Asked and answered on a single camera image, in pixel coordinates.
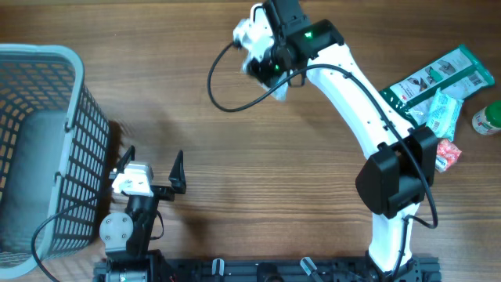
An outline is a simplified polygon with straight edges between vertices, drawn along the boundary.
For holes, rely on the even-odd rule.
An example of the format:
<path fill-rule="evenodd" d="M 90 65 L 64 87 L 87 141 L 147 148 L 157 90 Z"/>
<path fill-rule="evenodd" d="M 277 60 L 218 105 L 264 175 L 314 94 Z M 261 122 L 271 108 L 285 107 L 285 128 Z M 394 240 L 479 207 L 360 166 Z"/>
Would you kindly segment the red patterned small box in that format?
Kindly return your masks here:
<path fill-rule="evenodd" d="M 439 172 L 445 172 L 460 158 L 462 151 L 448 139 L 442 139 L 438 143 L 435 168 Z"/>

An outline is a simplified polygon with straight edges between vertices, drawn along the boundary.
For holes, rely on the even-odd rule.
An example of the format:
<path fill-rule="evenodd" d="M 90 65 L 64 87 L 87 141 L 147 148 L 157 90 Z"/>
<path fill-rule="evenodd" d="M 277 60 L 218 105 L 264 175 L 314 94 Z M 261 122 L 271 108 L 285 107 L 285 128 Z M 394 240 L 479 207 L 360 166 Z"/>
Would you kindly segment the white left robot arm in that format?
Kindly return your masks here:
<path fill-rule="evenodd" d="M 169 186 L 153 185 L 150 164 L 135 160 L 135 148 L 130 146 L 110 172 L 111 188 L 128 198 L 123 212 L 105 217 L 99 236 L 105 244 L 106 260 L 94 267 L 94 281 L 176 281 L 172 266 L 159 250 L 150 250 L 155 221 L 162 220 L 160 201 L 173 201 L 186 192 L 183 152 L 177 153 L 169 174 Z"/>

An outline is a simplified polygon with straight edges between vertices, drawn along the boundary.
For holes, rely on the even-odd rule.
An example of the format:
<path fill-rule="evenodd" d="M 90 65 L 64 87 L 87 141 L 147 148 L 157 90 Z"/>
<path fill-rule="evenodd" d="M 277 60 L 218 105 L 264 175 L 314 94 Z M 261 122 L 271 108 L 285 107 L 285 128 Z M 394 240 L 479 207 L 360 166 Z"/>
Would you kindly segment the green glove package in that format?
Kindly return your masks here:
<path fill-rule="evenodd" d="M 465 100 L 478 90 L 495 84 L 495 79 L 465 45 L 429 63 L 380 94 L 389 105 L 414 126 L 427 121 L 438 89 L 454 99 Z"/>

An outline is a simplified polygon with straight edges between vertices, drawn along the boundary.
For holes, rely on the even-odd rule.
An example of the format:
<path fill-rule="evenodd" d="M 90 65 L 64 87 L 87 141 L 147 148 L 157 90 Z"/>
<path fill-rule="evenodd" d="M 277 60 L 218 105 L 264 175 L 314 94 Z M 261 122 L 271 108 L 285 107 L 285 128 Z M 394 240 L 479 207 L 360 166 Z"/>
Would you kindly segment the teal tissue pack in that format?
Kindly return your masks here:
<path fill-rule="evenodd" d="M 462 99 L 456 99 L 437 89 L 428 111 L 426 126 L 440 139 L 454 140 Z"/>

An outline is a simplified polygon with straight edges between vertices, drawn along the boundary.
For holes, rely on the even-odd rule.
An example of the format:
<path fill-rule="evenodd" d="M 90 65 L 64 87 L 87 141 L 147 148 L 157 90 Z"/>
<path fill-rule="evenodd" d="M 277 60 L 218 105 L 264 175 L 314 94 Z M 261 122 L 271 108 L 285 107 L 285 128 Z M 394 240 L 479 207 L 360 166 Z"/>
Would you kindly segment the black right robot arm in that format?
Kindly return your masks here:
<path fill-rule="evenodd" d="M 366 162 L 355 187 L 373 216 L 366 279 L 439 280 L 438 260 L 410 249 L 419 206 L 433 199 L 434 133 L 401 117 L 361 72 L 338 29 L 328 20 L 310 21 L 296 1 L 254 5 L 232 39 L 247 51 L 243 71 L 269 95 L 285 96 L 294 77 L 310 82 L 357 139 Z"/>

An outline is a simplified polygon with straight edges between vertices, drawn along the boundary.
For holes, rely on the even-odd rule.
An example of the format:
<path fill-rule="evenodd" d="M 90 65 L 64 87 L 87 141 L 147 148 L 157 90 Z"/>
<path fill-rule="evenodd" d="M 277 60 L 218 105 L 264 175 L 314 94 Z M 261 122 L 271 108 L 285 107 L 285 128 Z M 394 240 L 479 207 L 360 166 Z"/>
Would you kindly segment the green lid jar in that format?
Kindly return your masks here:
<path fill-rule="evenodd" d="M 479 110 L 472 118 L 474 130 L 484 136 L 494 135 L 500 132 L 500 101 Z"/>

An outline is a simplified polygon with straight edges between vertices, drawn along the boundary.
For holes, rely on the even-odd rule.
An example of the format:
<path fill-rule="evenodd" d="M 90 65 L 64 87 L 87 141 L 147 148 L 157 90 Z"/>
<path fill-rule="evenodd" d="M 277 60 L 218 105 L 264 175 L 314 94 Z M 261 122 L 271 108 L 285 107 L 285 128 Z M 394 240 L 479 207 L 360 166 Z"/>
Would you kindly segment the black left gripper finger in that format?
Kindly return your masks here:
<path fill-rule="evenodd" d="M 186 193 L 186 176 L 184 170 L 183 151 L 180 150 L 176 156 L 175 163 L 169 174 L 171 188 L 177 194 Z"/>
<path fill-rule="evenodd" d="M 122 173 L 127 164 L 135 160 L 135 147 L 130 146 L 113 169 L 114 174 Z"/>

